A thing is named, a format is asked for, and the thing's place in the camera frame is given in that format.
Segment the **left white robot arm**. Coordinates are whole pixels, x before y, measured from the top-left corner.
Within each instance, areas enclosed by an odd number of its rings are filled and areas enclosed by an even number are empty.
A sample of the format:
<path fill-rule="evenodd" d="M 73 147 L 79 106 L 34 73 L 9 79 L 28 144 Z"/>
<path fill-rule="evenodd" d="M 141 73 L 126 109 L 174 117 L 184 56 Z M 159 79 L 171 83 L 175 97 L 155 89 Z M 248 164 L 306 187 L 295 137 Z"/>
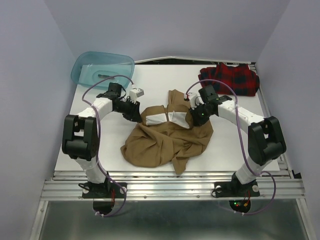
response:
<path fill-rule="evenodd" d="M 138 98 L 144 91 L 135 86 L 128 94 L 123 94 L 124 90 L 122 85 L 111 82 L 107 91 L 98 94 L 85 110 L 64 119 L 61 149 L 80 165 L 87 177 L 85 183 L 79 183 L 84 199 L 112 198 L 116 194 L 124 197 L 126 194 L 126 183 L 112 180 L 99 161 L 101 120 L 106 115 L 117 112 L 130 122 L 142 122 Z"/>

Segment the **tan skirt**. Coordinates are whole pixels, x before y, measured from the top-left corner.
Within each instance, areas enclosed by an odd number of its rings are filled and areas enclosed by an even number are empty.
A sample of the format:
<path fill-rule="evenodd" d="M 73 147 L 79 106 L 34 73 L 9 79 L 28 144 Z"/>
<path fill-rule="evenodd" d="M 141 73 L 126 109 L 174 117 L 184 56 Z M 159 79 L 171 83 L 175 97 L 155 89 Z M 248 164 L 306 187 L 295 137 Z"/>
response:
<path fill-rule="evenodd" d="M 191 105 L 176 89 L 168 91 L 167 105 L 147 107 L 124 145 L 123 158 L 136 167 L 156 168 L 171 163 L 176 174 L 186 170 L 189 158 L 201 155 L 214 133 L 208 121 L 194 126 Z"/>

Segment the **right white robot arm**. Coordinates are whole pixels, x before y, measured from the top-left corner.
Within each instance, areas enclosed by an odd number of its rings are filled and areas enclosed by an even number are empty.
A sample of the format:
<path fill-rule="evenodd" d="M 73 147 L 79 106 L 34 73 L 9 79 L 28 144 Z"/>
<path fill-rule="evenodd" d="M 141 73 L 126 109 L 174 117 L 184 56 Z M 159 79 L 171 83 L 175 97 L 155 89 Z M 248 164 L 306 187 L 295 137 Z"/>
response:
<path fill-rule="evenodd" d="M 230 181 L 215 182 L 214 198 L 231 198 L 260 195 L 257 177 L 266 173 L 265 167 L 286 152 L 287 146 L 279 120 L 264 117 L 239 106 L 237 96 L 218 96 L 212 85 L 197 93 L 186 92 L 185 101 L 190 103 L 189 112 L 196 127 L 206 124 L 211 116 L 223 118 L 236 125 L 238 133 L 247 134 L 247 151 L 244 164 Z"/>

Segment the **red plaid skirt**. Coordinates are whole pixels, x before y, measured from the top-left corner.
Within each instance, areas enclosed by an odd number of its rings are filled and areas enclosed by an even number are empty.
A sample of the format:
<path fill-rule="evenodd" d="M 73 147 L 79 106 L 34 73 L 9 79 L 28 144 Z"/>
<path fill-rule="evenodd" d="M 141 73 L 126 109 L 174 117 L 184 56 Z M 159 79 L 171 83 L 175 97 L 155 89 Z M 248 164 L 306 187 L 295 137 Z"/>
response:
<path fill-rule="evenodd" d="M 260 88 L 260 78 L 247 64 L 228 66 L 219 63 L 213 67 L 202 68 L 198 79 L 203 87 L 212 85 L 220 95 L 231 95 L 232 89 L 237 96 L 254 97 Z"/>

